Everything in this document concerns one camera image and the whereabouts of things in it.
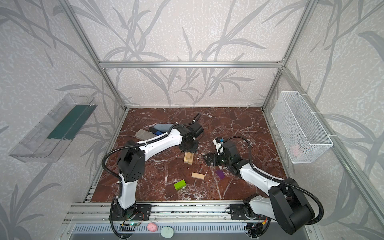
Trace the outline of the purple block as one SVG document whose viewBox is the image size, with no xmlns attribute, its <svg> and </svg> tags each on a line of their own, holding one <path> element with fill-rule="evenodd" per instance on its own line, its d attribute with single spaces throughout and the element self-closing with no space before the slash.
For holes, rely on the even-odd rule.
<svg viewBox="0 0 384 240">
<path fill-rule="evenodd" d="M 226 177 L 225 173 L 222 170 L 216 170 L 216 175 L 219 177 L 220 180 L 224 179 Z"/>
</svg>

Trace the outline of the green block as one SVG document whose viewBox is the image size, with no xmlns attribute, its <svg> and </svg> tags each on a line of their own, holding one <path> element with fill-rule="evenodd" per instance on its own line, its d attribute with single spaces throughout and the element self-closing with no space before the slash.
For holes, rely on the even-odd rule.
<svg viewBox="0 0 384 240">
<path fill-rule="evenodd" d="M 181 180 L 181 181 L 174 184 L 174 188 L 176 191 L 178 191 L 178 190 L 184 188 L 186 185 L 187 184 L 186 184 L 185 180 Z"/>
</svg>

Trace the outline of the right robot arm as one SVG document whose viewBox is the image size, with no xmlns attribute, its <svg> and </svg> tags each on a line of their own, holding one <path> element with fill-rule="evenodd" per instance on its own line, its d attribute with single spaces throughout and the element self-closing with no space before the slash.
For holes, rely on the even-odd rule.
<svg viewBox="0 0 384 240">
<path fill-rule="evenodd" d="M 209 166 L 223 166 L 233 175 L 245 182 L 256 186 L 267 196 L 252 195 L 243 201 L 243 206 L 236 210 L 236 219 L 255 220 L 264 216 L 266 220 L 275 220 L 280 227 L 292 235 L 305 225 L 311 225 L 322 218 L 323 208 L 319 209 L 316 216 L 308 197 L 316 197 L 308 191 L 300 188 L 295 180 L 288 178 L 282 180 L 276 178 L 259 168 L 253 166 L 250 160 L 243 159 L 235 144 L 223 139 L 214 139 L 216 152 L 203 156 Z"/>
</svg>

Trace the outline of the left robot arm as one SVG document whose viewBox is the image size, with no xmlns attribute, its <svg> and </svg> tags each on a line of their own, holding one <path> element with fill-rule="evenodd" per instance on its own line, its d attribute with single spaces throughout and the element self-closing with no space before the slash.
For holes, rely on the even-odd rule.
<svg viewBox="0 0 384 240">
<path fill-rule="evenodd" d="M 182 152 L 196 153 L 199 145 L 197 138 L 203 132 L 204 129 L 198 122 L 189 126 L 175 124 L 162 135 L 140 141 L 134 147 L 122 150 L 118 160 L 119 206 L 123 210 L 127 210 L 136 204 L 137 183 L 145 173 L 148 159 L 175 146 L 179 147 Z"/>
</svg>

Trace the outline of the grey rectangular sponge block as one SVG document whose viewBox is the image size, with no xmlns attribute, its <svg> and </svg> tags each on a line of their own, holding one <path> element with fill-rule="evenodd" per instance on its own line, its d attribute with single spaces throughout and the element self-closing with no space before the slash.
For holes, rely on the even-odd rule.
<svg viewBox="0 0 384 240">
<path fill-rule="evenodd" d="M 157 137 L 157 135 L 151 133 L 151 132 L 148 132 L 146 130 L 143 130 L 143 129 L 140 129 L 136 134 L 135 134 L 135 137 L 140 140 L 140 141 L 146 141 L 146 140 L 149 140 L 149 139 L 152 139 L 152 138 L 155 138 Z"/>
</svg>

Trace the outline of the blue grey oval case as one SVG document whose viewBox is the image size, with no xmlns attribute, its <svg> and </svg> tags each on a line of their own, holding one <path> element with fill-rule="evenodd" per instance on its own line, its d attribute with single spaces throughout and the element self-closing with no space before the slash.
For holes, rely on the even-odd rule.
<svg viewBox="0 0 384 240">
<path fill-rule="evenodd" d="M 167 132 L 171 127 L 173 126 L 173 124 L 156 124 L 154 125 L 153 127 L 157 130 L 157 131 L 160 131 L 160 132 Z"/>
</svg>

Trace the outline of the blue stapler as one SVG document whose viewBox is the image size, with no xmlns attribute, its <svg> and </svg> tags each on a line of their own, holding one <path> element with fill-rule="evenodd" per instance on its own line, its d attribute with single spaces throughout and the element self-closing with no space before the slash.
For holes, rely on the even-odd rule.
<svg viewBox="0 0 384 240">
<path fill-rule="evenodd" d="M 157 135 L 157 136 L 162 135 L 164 133 L 162 131 L 157 130 L 154 127 L 149 127 L 149 132 L 151 132 L 152 134 Z"/>
</svg>

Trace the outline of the pink object in basket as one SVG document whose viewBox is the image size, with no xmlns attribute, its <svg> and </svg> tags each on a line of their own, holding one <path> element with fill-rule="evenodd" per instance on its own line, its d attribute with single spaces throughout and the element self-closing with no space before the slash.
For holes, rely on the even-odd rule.
<svg viewBox="0 0 384 240">
<path fill-rule="evenodd" d="M 299 145 L 291 146 L 291 152 L 297 159 L 302 159 L 304 156 L 304 152 L 301 150 Z"/>
</svg>

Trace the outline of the right circuit board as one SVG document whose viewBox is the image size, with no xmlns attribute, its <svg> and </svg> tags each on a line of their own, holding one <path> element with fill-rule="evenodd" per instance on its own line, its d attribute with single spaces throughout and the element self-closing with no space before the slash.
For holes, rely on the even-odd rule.
<svg viewBox="0 0 384 240">
<path fill-rule="evenodd" d="M 262 223 L 247 223 L 244 226 L 244 230 L 246 231 L 246 235 L 252 239 L 257 239 L 260 236 L 264 235 L 268 230 L 270 222 L 262 222 Z"/>
</svg>

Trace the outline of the circuit board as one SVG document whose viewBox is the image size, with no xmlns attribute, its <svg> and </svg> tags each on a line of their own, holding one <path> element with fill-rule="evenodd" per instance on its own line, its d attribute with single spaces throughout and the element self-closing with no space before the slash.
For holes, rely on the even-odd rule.
<svg viewBox="0 0 384 240">
<path fill-rule="evenodd" d="M 139 230 L 141 222 L 130 222 L 130 223 L 122 223 L 119 226 L 119 232 L 135 232 Z"/>
<path fill-rule="evenodd" d="M 246 235 L 252 239 L 257 239 L 260 236 L 264 235 L 268 230 L 270 222 L 262 222 L 262 223 L 247 223 L 244 226 L 244 230 L 246 231 Z"/>
</svg>

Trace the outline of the mint green blob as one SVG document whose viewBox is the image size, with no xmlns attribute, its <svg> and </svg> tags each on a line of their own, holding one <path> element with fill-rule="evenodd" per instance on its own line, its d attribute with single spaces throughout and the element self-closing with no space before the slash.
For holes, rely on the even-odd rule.
<svg viewBox="0 0 384 240">
<path fill-rule="evenodd" d="M 166 239 L 170 239 L 174 236 L 174 229 L 171 227 L 163 227 L 161 229 L 161 236 Z"/>
</svg>

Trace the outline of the pink eraser blob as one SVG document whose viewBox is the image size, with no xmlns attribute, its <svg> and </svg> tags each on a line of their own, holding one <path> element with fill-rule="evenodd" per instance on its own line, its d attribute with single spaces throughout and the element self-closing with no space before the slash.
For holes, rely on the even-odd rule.
<svg viewBox="0 0 384 240">
<path fill-rule="evenodd" d="M 158 226 L 155 223 L 148 223 L 147 230 L 155 233 L 158 230 Z"/>
</svg>

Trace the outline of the left circuit board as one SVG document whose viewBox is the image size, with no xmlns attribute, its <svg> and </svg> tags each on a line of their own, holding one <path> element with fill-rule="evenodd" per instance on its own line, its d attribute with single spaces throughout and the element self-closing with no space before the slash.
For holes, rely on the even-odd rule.
<svg viewBox="0 0 384 240">
<path fill-rule="evenodd" d="M 130 223 L 122 223 L 119 226 L 119 232 L 135 232 L 139 230 L 141 222 L 130 222 Z"/>
</svg>

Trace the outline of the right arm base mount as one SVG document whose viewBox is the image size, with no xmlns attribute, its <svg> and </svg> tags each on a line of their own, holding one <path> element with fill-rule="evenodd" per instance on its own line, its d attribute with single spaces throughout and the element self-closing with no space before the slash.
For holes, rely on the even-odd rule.
<svg viewBox="0 0 384 240">
<path fill-rule="evenodd" d="M 256 215 L 251 212 L 249 207 L 245 207 L 244 204 L 230 204 L 226 207 L 225 213 L 229 214 L 233 221 L 264 221 L 267 219 L 264 215 Z"/>
</svg>

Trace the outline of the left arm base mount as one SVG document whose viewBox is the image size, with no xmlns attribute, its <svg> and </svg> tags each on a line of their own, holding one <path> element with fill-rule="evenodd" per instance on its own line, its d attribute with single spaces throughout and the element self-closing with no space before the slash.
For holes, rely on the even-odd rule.
<svg viewBox="0 0 384 240">
<path fill-rule="evenodd" d="M 134 204 L 133 206 L 123 209 L 119 204 L 114 204 L 110 212 L 109 220 L 112 221 L 148 221 L 151 214 L 152 205 L 150 204 Z"/>
</svg>

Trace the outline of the aluminium front rail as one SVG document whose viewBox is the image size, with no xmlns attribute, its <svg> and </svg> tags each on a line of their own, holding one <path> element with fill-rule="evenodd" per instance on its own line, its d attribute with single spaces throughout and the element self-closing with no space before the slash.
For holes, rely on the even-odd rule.
<svg viewBox="0 0 384 240">
<path fill-rule="evenodd" d="M 229 223 L 257 222 L 247 219 L 230 205 L 242 205 L 242 201 L 155 201 L 137 202 L 139 212 L 149 216 L 143 223 Z M 109 202 L 73 203 L 63 223 L 107 224 L 110 215 Z"/>
</svg>

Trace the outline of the clear plastic wall bin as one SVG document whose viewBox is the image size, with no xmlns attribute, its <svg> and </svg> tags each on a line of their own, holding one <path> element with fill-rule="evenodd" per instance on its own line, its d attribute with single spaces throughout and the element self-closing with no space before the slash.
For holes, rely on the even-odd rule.
<svg viewBox="0 0 384 240">
<path fill-rule="evenodd" d="M 67 94 L 10 152 L 24 163 L 55 163 L 98 105 L 95 98 Z"/>
</svg>

